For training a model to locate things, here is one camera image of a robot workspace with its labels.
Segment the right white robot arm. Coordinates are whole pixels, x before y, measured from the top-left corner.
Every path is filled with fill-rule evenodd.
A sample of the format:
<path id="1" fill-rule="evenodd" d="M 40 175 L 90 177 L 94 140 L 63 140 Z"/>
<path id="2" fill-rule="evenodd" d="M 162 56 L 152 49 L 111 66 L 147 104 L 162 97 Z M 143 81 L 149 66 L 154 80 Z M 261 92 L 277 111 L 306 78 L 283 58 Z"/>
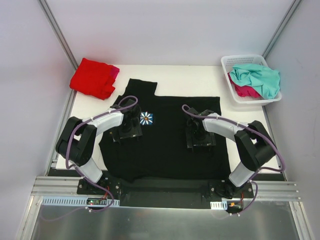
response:
<path id="1" fill-rule="evenodd" d="M 199 119 L 206 132 L 235 142 L 240 163 L 230 173 L 229 182 L 225 184 L 225 192 L 230 197 L 237 197 L 242 193 L 243 185 L 278 153 L 277 147 L 259 121 L 241 123 L 210 110 L 195 114 L 192 108 L 186 107 L 187 105 L 183 105 L 182 110 L 187 115 Z"/>

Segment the white plastic basket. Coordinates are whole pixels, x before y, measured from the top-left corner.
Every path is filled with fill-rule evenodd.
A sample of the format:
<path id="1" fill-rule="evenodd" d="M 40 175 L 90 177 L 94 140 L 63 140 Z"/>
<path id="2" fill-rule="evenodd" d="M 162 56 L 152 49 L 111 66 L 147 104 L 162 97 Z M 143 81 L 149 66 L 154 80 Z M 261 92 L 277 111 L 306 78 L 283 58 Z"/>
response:
<path id="1" fill-rule="evenodd" d="M 234 104 L 265 106 L 282 99 L 281 74 L 261 55 L 228 55 L 220 61 Z"/>

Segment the pink t-shirt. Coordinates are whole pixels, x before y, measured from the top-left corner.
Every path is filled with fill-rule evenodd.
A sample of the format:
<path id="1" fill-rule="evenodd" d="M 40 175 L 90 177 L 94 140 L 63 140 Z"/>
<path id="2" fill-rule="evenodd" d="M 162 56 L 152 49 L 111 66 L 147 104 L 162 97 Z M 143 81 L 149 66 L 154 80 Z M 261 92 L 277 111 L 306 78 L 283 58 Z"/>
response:
<path id="1" fill-rule="evenodd" d="M 116 66 L 112 66 L 110 69 L 110 79 L 112 79 L 113 81 L 117 78 L 118 74 L 120 72 L 120 69 Z"/>

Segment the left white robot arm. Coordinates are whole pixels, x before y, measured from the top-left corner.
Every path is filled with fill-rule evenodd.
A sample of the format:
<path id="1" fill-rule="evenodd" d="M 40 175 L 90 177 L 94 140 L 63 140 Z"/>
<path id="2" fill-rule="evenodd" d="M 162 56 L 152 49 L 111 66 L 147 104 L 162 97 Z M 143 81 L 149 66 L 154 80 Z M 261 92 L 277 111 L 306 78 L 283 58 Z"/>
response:
<path id="1" fill-rule="evenodd" d="M 102 194 L 106 183 L 101 179 L 103 172 L 93 158 L 96 138 L 106 131 L 111 131 L 111 138 L 116 143 L 141 137 L 140 114 L 138 98 L 129 95 L 96 116 L 85 119 L 70 117 L 58 138 L 55 151 L 65 159 L 68 170 L 74 168 L 89 182 L 90 191 Z"/>

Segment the black daisy t-shirt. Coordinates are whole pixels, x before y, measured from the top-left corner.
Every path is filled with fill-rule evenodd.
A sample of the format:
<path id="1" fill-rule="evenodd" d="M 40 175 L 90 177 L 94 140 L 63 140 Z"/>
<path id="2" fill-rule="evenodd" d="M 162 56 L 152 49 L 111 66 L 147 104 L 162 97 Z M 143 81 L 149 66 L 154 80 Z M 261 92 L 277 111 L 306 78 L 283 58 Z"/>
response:
<path id="1" fill-rule="evenodd" d="M 142 112 L 153 115 L 151 125 L 142 125 L 142 137 L 115 142 L 105 131 L 99 143 L 109 173 L 128 182 L 142 177 L 223 180 L 231 173 L 226 139 L 215 136 L 213 147 L 187 148 L 186 104 L 198 112 L 221 113 L 219 97 L 156 96 L 157 83 L 130 79 L 118 103 L 135 96 Z"/>

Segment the red t-shirt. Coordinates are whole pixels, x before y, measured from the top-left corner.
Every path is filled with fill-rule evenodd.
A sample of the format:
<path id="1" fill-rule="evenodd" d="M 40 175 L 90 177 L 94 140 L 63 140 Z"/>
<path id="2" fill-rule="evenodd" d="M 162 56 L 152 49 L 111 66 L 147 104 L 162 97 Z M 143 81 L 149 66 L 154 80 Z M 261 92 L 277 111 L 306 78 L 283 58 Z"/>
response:
<path id="1" fill-rule="evenodd" d="M 69 87 L 84 95 L 100 100 L 108 99 L 115 91 L 115 80 L 110 79 L 114 65 L 83 58 L 70 80 Z"/>

